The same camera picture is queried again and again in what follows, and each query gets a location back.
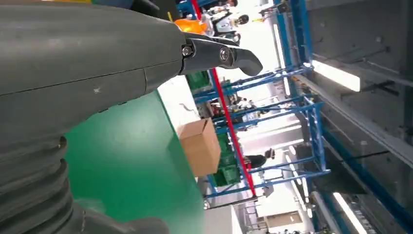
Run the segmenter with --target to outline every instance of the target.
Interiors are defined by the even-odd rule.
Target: screw
[[[182,55],[183,55],[183,56],[190,56],[191,54],[192,54],[192,48],[191,48],[191,47],[185,46],[185,47],[182,49]]]
[[[229,57],[229,49],[227,47],[222,48],[220,51],[220,58],[222,61],[226,61]]]

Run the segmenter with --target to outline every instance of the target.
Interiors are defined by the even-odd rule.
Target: green conveyor belt
[[[67,134],[74,197],[119,221],[164,219],[200,233],[203,200],[156,92],[96,114]]]

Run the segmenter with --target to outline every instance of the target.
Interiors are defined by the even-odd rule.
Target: cardboard box
[[[221,148],[210,118],[185,124],[179,139],[195,176],[218,171]]]

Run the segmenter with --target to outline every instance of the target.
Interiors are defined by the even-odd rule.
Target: green crate
[[[233,165],[233,164],[237,164],[237,160],[234,157],[234,154],[232,153],[231,155],[222,155],[221,154],[221,158],[220,158],[220,162],[219,162],[219,166],[228,166],[228,165]]]
[[[214,174],[214,180],[218,187],[239,183],[241,173],[237,164],[219,167],[218,172]]]
[[[232,148],[229,145],[228,135],[227,134],[218,134],[218,142],[221,147],[221,152],[232,152]]]
[[[192,73],[186,75],[186,78],[191,90],[197,90],[211,85],[207,71]]]

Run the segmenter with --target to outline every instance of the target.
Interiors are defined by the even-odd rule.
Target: ceiling light
[[[278,30],[278,25],[276,24],[274,24],[274,34],[275,34],[275,41],[277,44],[278,57],[280,58],[280,67],[284,68],[285,67],[284,54],[282,52],[280,32]]]
[[[285,155],[285,159],[287,159],[287,162],[288,162],[288,163],[291,163],[290,156]],[[294,167],[294,164],[290,164],[289,166],[290,166],[290,169],[293,171],[294,177],[298,177],[298,173],[296,172],[296,168]],[[301,185],[301,179],[297,179],[297,183],[298,183],[299,185]]]
[[[284,90],[285,90],[285,95],[290,96],[290,85],[288,84],[288,78],[284,77]]]
[[[307,211],[307,207],[304,204],[304,201],[302,200],[302,197],[300,195],[300,192],[298,191],[298,188],[296,186],[296,184],[294,183],[294,181],[291,181],[291,185],[293,186],[293,190],[298,198],[299,203],[301,204],[301,208],[303,211]]]
[[[360,77],[342,71],[325,63],[313,60],[314,71],[353,91],[360,91]]]
[[[337,202],[339,203],[340,207],[343,209],[343,211],[346,213],[347,217],[350,219],[351,223],[354,225],[356,228],[357,232],[360,234],[367,234],[366,230],[363,228],[362,224],[360,221],[357,219],[356,215],[353,213],[353,211],[350,209],[348,206],[347,202],[344,200],[344,198],[341,196],[339,193],[333,193],[333,196],[336,198]]]
[[[308,198],[308,187],[307,187],[307,179],[306,178],[302,179],[302,189],[304,190],[305,198]]]
[[[294,146],[292,146],[292,145],[290,145],[290,146],[288,146],[288,149],[290,150],[290,152],[293,154],[293,155],[296,155],[296,149],[294,148]]]
[[[313,217],[313,211],[311,209],[307,209],[307,214],[309,218]]]

